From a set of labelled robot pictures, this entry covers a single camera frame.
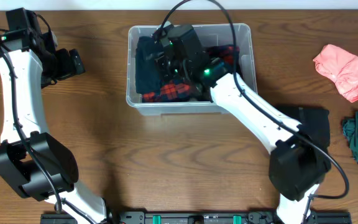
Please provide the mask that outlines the black shirt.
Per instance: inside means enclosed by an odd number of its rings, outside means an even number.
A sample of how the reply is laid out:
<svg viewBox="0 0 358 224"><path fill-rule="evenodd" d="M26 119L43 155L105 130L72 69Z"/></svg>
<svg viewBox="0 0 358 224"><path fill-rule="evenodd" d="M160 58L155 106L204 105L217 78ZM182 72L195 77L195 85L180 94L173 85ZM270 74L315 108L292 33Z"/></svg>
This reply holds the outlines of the black shirt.
<svg viewBox="0 0 358 224"><path fill-rule="evenodd" d="M135 51L135 88L138 94L160 90L162 79L155 59L163 53L159 42L148 36L139 38Z"/></svg>

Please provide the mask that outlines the red plaid flannel shirt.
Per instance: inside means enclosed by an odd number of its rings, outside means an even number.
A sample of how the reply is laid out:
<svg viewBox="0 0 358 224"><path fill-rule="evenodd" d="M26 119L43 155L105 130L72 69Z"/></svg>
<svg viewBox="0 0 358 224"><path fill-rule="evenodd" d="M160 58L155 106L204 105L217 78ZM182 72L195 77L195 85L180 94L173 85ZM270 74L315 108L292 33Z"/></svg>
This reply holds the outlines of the red plaid flannel shirt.
<svg viewBox="0 0 358 224"><path fill-rule="evenodd" d="M234 63L232 44L208 47L206 52L211 58L220 58L224 61L224 68L231 72ZM143 103L170 103L189 101L192 97L191 86L183 80L162 82L159 90L142 94Z"/></svg>

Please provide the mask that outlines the black garment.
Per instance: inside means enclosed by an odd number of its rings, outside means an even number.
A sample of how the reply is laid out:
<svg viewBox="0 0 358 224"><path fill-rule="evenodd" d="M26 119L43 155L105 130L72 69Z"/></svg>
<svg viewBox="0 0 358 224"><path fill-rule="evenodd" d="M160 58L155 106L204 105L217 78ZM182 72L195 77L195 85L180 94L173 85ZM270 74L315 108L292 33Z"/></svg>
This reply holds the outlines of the black garment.
<svg viewBox="0 0 358 224"><path fill-rule="evenodd" d="M307 134L314 144L328 151L330 145L329 111L322 107L278 105L277 109L302 124L301 132Z"/></svg>

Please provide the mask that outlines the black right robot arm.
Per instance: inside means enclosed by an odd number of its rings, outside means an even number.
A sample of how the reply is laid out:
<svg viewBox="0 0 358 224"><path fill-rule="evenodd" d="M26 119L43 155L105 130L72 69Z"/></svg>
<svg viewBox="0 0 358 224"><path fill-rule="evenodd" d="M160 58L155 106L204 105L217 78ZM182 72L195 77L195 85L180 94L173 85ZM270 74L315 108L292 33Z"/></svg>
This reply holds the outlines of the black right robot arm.
<svg viewBox="0 0 358 224"><path fill-rule="evenodd" d="M262 143L270 156L268 177L280 192L277 216L283 223L304 223L310 202L331 169L326 148L313 142L303 123L256 94L235 63L228 69L222 59L209 56L193 26L162 24L154 38L163 48L164 70L199 85Z"/></svg>

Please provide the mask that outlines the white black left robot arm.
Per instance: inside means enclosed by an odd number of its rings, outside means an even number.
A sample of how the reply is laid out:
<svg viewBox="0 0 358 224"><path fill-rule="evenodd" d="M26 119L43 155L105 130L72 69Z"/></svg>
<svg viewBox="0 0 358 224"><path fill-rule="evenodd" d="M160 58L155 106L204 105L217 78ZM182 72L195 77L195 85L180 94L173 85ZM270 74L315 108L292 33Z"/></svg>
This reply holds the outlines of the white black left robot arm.
<svg viewBox="0 0 358 224"><path fill-rule="evenodd" d="M73 153L50 135L44 113L42 89L85 72L79 53L59 49L33 11L7 11L6 19L8 29L0 35L0 176L18 196L54 206L55 214L42 223L112 223L105 200L80 182Z"/></svg>

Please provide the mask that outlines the pink garment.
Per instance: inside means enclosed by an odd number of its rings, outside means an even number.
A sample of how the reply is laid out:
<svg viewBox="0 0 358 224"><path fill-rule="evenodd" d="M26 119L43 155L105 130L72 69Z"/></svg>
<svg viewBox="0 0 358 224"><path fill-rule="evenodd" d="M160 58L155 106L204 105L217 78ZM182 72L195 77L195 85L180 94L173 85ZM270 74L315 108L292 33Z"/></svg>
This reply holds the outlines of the pink garment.
<svg viewBox="0 0 358 224"><path fill-rule="evenodd" d="M358 100L358 56L338 46L325 45L313 59L316 71L330 79L340 95L354 103Z"/></svg>

